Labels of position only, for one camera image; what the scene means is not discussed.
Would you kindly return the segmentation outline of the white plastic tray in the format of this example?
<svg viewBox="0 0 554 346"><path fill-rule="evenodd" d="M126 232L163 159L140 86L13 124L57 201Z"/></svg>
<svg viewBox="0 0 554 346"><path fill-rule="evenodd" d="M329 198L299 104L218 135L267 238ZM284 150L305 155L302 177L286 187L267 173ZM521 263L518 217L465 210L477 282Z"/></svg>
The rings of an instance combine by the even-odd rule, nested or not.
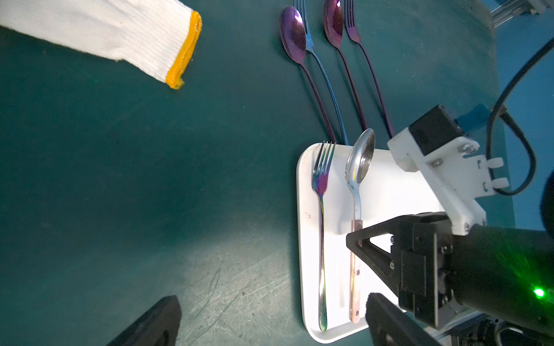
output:
<svg viewBox="0 0 554 346"><path fill-rule="evenodd" d="M304 325L314 340L329 344L363 331L368 325L364 318L354 324L349 313L351 253L346 235L352 228L354 207L345 167L351 149L344 145L336 147L323 204L312 189L312 171L319 151L320 144L311 145L297 163L300 280ZM360 194L364 226L443 209L423 175L403 171L388 150L375 150ZM325 246L325 331L320 329L318 315L320 245Z"/></svg>

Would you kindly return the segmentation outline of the silver spoon pink handle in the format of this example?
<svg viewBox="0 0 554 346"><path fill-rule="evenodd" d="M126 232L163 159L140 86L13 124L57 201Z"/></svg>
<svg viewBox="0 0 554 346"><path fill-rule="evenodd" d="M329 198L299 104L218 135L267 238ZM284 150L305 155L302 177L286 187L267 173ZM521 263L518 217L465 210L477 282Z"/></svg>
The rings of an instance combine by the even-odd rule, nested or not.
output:
<svg viewBox="0 0 554 346"><path fill-rule="evenodd" d="M372 163L375 152L375 133L371 128L366 129L357 139L349 154L346 163L345 179L347 186L353 196L353 221L351 222L351 233L363 229L362 220L362 202L359 192L369 167ZM350 258L350 304L349 319L357 324L361 318L360 301L361 289L359 287L359 278L361 262L352 252Z"/></svg>

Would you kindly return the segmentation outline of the white knit glove yellow cuff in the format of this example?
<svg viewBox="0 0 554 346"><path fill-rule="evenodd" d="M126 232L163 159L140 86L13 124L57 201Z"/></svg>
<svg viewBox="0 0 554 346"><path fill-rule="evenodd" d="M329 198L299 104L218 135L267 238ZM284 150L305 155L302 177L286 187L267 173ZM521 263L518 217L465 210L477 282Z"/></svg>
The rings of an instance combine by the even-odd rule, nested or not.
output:
<svg viewBox="0 0 554 346"><path fill-rule="evenodd" d="M127 61L180 89L203 22L181 1L2 1L1 26L83 53Z"/></svg>

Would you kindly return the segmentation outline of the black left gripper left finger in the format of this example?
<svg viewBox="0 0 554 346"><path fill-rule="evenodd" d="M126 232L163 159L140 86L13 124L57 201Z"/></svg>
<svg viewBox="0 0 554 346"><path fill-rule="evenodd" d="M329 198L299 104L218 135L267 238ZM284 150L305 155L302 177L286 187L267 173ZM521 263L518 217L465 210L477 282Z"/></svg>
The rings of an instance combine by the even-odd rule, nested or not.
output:
<svg viewBox="0 0 554 346"><path fill-rule="evenodd" d="M108 345L175 345L181 317L182 311L177 296L166 296Z"/></svg>

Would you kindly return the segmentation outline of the purple spoon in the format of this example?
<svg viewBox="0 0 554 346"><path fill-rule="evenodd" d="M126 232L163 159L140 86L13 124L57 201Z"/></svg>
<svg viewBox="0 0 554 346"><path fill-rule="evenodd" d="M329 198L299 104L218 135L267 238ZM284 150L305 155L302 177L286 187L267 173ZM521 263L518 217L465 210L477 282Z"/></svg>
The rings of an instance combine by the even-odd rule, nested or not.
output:
<svg viewBox="0 0 554 346"><path fill-rule="evenodd" d="M353 93L354 102L356 103L356 109L359 114L359 120L362 124L362 129L365 131L368 126L364 117L362 106L359 100L359 95L356 90L355 83L353 81L351 70L346 61L346 57L341 49L341 43L343 39L343 12L340 0L326 0L324 4L324 29L329 43L338 51L343 64L346 69L346 73L349 78L351 90Z"/></svg>
<svg viewBox="0 0 554 346"><path fill-rule="evenodd" d="M304 23L300 12L293 6L285 7L281 13L280 35L281 42L284 46L284 50L287 52L287 55L291 60L300 65L304 73L306 73L316 100L320 106L330 140L332 143L336 143L336 135L330 125L323 101L320 98L317 87L305 64L307 39L304 30Z"/></svg>

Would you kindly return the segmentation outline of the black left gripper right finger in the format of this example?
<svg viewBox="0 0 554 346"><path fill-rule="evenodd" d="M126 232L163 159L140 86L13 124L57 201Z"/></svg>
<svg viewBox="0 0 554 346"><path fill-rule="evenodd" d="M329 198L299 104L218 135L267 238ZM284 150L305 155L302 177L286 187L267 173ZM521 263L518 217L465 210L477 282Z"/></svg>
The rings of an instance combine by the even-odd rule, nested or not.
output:
<svg viewBox="0 0 554 346"><path fill-rule="evenodd" d="M440 345L382 294L369 294L366 322L373 345Z"/></svg>

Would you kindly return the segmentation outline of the purple fork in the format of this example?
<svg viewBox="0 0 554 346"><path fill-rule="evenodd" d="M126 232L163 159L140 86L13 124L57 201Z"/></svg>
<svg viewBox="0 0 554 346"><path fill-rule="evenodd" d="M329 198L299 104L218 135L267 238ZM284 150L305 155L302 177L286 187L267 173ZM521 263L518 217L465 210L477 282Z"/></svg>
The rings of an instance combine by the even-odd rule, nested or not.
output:
<svg viewBox="0 0 554 346"><path fill-rule="evenodd" d="M354 11L354 0L346 0L346 4L345 4L344 9L346 11L346 30L347 30L348 36L350 37L350 39L353 42L355 42L359 45L359 47L362 49L362 52L363 52L363 54L366 58L366 61L368 63L370 72L372 73L372 77L373 77L373 80L374 80L374 83L375 83L377 95L378 95L378 98L379 98L379 103L380 103L380 106L381 106L381 109L382 109L383 120L385 121L389 137L393 138L395 136L395 130L392 126L392 122L390 120L389 112L388 112L388 109L385 105L385 100L384 100L383 95L382 95L382 90L381 90L381 87L379 85L379 81L378 81L377 75L375 73L375 69L374 69L373 64L371 62L371 59L369 58L369 55L368 55L368 53L367 53L367 51L366 51L366 49L365 49L365 47L362 43L361 36L360 36L358 28L356 26L355 11Z"/></svg>

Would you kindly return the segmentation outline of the rainbow iridescent fork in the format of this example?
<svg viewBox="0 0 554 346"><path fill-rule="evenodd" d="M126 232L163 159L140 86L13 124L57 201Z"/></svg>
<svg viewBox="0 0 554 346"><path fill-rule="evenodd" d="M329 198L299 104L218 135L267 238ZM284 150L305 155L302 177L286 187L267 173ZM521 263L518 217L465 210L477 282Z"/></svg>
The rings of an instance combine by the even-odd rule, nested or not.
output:
<svg viewBox="0 0 554 346"><path fill-rule="evenodd" d="M325 207L324 195L327 191L330 167L336 145L323 142L317 155L317 162L312 171L312 189L319 200L320 208L320 246L319 246L319 284L318 284L318 323L322 332L327 330L327 298L325 278Z"/></svg>

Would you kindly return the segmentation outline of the right side table rail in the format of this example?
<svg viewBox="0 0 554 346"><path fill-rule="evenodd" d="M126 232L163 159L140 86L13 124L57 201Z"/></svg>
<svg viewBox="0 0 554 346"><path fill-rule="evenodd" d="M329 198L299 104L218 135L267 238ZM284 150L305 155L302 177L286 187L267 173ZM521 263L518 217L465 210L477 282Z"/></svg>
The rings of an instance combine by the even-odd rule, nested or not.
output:
<svg viewBox="0 0 554 346"><path fill-rule="evenodd" d="M553 0L509 0L491 11L493 27L497 28L522 14L545 14L553 8Z"/></svg>

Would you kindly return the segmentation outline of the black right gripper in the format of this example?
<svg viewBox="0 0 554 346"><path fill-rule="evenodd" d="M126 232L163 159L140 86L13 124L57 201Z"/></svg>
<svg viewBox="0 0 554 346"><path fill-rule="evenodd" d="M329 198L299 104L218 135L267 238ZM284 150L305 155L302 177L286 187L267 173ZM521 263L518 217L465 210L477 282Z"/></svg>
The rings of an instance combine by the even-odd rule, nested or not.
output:
<svg viewBox="0 0 554 346"><path fill-rule="evenodd" d="M398 216L348 234L346 246L398 297L400 308L441 329L464 310L447 280L451 225L444 213ZM384 234L394 236L392 255L371 242Z"/></svg>

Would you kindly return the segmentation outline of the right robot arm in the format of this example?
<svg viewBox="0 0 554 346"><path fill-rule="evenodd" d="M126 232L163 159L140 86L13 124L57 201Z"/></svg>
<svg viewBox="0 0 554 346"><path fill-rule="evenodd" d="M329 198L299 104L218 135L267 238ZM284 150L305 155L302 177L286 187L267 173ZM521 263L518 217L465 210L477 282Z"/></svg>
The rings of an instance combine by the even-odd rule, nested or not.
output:
<svg viewBox="0 0 554 346"><path fill-rule="evenodd" d="M347 248L431 327L473 309L553 335L553 181L545 183L544 229L474 225L452 234L446 213L420 213L353 232Z"/></svg>

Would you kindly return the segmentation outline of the blue iridescent fork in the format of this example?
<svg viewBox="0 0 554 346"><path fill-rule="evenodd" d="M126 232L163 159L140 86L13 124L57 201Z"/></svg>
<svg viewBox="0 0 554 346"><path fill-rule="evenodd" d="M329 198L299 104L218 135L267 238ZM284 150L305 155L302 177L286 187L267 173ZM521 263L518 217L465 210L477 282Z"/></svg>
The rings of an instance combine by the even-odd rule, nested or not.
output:
<svg viewBox="0 0 554 346"><path fill-rule="evenodd" d="M294 7L300 12L300 15L302 17L302 21L304 23L304 31L305 31L305 36L306 36L306 49L309 53L311 53L314 56L318 66L320 67L320 70L321 70L321 72L324 76L325 82L327 84L328 90L330 92L330 96L331 96L333 104L334 104L334 108L336 110L336 115L337 115L337 118L338 118L338 124L339 124L339 127L340 127L340 133L341 133L341 136L343 138L343 142L344 142L345 145L349 146L350 145L349 139L348 139L348 136L347 136L347 133L346 133L346 128L345 128L345 125L344 125L344 122L343 122L343 117L341 115L340 108L338 106L336 95L333 91L333 88L332 88L332 85L330 83L330 79L328 78L328 75L326 73L326 70L323 67L323 64L322 64L321 60L319 59L318 55L315 52L315 44L314 44L312 36L311 36L310 26L309 26L308 19L307 19L306 1L305 0L294 0Z"/></svg>

